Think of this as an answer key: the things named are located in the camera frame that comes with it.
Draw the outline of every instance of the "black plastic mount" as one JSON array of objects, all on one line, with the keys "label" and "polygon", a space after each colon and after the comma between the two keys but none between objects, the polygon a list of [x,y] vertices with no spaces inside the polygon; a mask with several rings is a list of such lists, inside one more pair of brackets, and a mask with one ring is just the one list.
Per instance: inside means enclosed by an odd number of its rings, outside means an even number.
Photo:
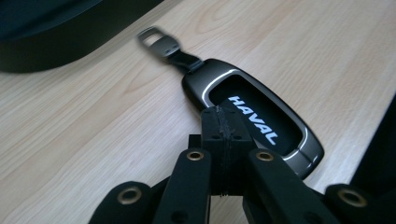
[{"label": "black plastic mount", "polygon": [[209,223],[210,196],[223,194],[243,197],[249,223],[395,223],[394,183],[376,195],[357,184],[329,186],[321,195],[273,151],[255,148],[235,112],[209,107],[202,125],[170,177],[153,188],[138,182],[115,187],[90,223]]}]

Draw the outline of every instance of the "dark object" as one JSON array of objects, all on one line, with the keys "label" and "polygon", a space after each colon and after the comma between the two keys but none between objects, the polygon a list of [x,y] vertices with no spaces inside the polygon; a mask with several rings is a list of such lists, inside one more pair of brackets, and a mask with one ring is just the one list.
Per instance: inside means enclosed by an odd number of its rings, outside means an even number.
[{"label": "dark object", "polygon": [[170,178],[151,189],[137,182],[115,187],[90,223],[208,223],[210,195],[218,191],[243,196],[249,223],[396,222],[395,184],[376,196],[349,185],[329,186],[321,195],[273,151],[255,148],[232,110],[210,107],[201,118],[202,134],[190,136]]},{"label": "dark object", "polygon": [[71,63],[161,1],[0,1],[0,70],[26,73]]},{"label": "dark object", "polygon": [[370,146],[367,148],[367,152],[361,160],[359,169],[350,183],[375,196],[383,195],[396,186],[395,115],[396,100],[393,98]]},{"label": "dark object", "polygon": [[[147,40],[158,35],[153,44]],[[201,61],[180,49],[170,35],[151,27],[140,33],[140,42],[156,57],[181,73],[184,91],[198,109],[214,105],[237,110],[259,147],[279,154],[301,178],[323,158],[320,142],[304,121],[276,94],[241,69],[216,59]]]}]

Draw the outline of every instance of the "wood grain surface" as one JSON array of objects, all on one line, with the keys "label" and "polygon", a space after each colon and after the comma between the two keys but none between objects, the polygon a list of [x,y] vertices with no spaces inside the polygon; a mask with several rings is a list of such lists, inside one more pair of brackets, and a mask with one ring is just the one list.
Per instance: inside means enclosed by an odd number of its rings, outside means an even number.
[{"label": "wood grain surface", "polygon": [[[171,174],[201,124],[182,75],[138,45],[151,25],[288,103],[325,148],[305,180],[320,192],[349,182],[396,91],[396,1],[165,1],[76,62],[0,73],[1,223],[87,223],[118,184]],[[241,202],[213,198],[211,223],[247,223]]]}]

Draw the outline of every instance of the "metal key fob case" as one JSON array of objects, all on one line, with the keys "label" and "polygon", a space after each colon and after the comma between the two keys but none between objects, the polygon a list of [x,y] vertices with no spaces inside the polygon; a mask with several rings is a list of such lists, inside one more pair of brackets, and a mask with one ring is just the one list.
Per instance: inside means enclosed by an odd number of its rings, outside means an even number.
[{"label": "metal key fob case", "polygon": [[[153,35],[159,38],[149,45],[147,39]],[[257,146],[278,153],[299,177],[307,177],[323,158],[320,142],[304,121],[253,76],[229,63],[203,62],[181,51],[172,36],[156,27],[140,33],[138,39],[185,74],[183,89],[199,110],[220,105],[237,111]]]}]

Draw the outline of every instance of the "screw hole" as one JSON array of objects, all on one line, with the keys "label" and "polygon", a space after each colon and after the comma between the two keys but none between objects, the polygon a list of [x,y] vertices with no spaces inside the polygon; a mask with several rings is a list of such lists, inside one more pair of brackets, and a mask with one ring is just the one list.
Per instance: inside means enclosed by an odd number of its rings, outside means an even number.
[{"label": "screw hole", "polygon": [[274,159],[274,156],[268,152],[258,152],[256,157],[261,161],[272,161]]},{"label": "screw hole", "polygon": [[204,153],[199,152],[199,151],[193,151],[193,152],[189,152],[187,154],[187,158],[190,161],[200,161],[201,159],[204,158]]},{"label": "screw hole", "polygon": [[337,192],[338,197],[341,198],[345,203],[355,206],[364,207],[367,205],[367,201],[356,191],[351,189],[340,189]]},{"label": "screw hole", "polygon": [[136,203],[142,197],[142,191],[138,187],[131,187],[120,192],[117,200],[123,205]]}]

